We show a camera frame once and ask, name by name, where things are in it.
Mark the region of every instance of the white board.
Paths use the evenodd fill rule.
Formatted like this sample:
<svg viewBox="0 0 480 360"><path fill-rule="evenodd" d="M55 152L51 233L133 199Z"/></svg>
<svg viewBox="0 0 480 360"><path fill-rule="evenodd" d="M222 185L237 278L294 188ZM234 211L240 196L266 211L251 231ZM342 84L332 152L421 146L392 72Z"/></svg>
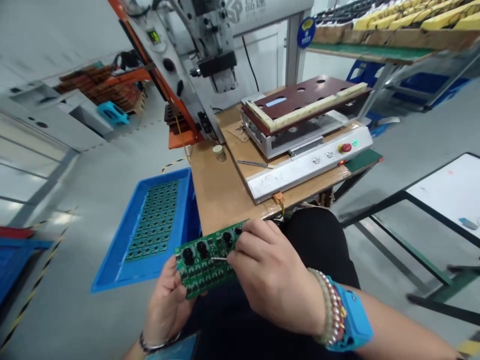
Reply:
<svg viewBox="0 0 480 360"><path fill-rule="evenodd" d="M472 230L459 221L480 226L480 158L464 154L406 191L480 239L480 227Z"/></svg>

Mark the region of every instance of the printed circuit board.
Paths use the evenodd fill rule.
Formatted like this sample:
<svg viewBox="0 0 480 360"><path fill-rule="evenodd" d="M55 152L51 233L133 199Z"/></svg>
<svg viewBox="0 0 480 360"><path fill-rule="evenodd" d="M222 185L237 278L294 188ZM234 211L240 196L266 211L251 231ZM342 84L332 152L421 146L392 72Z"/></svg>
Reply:
<svg viewBox="0 0 480 360"><path fill-rule="evenodd" d="M235 249L245 221L226 227L175 249L175 258L181 283L186 287L186 298L194 298L207 290L234 279L235 272L225 260Z"/></svg>

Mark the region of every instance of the hand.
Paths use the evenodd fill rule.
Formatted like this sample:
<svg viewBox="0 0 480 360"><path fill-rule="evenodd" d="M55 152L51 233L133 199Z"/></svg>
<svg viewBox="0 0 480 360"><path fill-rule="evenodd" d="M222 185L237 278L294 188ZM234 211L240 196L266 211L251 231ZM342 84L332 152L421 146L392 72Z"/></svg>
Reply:
<svg viewBox="0 0 480 360"><path fill-rule="evenodd" d="M291 332L321 335L325 328L322 288L289 240L272 221L249 220L242 230L226 259L252 310Z"/></svg>
<svg viewBox="0 0 480 360"><path fill-rule="evenodd" d="M149 346L158 346L176 336L187 322L195 304L186 300L187 289L177 271L175 255L163 266L148 304L143 337Z"/></svg>

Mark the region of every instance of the blue smartwatch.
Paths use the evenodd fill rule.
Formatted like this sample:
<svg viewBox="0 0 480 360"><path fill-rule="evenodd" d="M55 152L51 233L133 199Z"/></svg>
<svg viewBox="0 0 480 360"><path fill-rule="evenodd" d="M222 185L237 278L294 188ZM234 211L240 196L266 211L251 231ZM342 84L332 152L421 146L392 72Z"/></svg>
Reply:
<svg viewBox="0 0 480 360"><path fill-rule="evenodd" d="M327 278L341 298L341 303L346 310L346 317L343 323L345 326L343 338L332 346L327 345L326 348L333 352L355 350L368 343L374 336L369 318L365 313L362 301L353 291L344 289L341 285L333 281L330 276L327 276Z"/></svg>

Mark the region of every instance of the red emergency stop button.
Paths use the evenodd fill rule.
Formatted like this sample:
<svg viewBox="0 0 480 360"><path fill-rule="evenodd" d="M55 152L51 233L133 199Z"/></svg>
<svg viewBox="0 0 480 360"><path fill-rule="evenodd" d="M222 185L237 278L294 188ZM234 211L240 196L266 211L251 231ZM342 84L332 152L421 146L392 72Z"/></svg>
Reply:
<svg viewBox="0 0 480 360"><path fill-rule="evenodd" d="M352 150L352 144L350 143L344 143L343 145L340 145L338 147L338 151L343 154L343 153L348 153L350 150Z"/></svg>

